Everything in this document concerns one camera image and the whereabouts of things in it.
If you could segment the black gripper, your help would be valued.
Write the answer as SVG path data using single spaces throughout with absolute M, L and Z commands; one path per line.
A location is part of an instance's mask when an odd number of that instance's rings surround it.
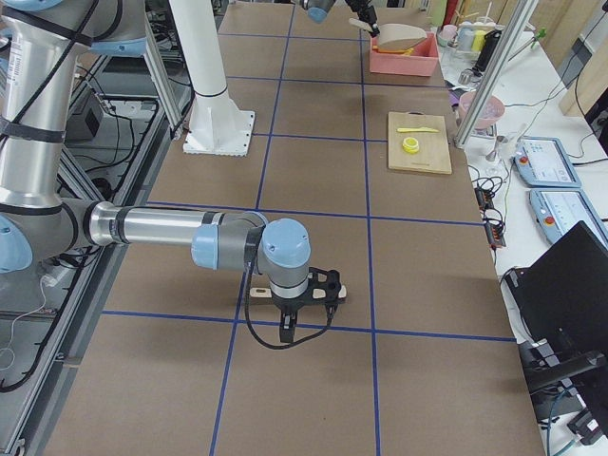
M 346 0 L 346 4 L 349 6 L 352 12 L 356 14 L 364 14 L 368 11 L 371 6 L 369 0 Z M 365 28 L 371 37 L 376 37 L 380 33 L 379 26 L 377 24 L 377 18 L 375 16 L 369 16 L 363 19 Z
M 306 306 L 321 305 L 337 307 L 343 303 L 343 285 L 337 270 L 321 270 L 310 267 L 302 283 L 292 288 L 271 284 L 272 300 L 281 310 L 279 340 L 281 343 L 295 341 L 297 312 Z

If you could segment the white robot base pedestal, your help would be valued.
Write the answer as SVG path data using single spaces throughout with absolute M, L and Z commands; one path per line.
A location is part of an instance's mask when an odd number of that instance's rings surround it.
M 246 156 L 256 114 L 239 109 L 229 94 L 212 3 L 173 0 L 170 8 L 195 92 L 183 151 Z

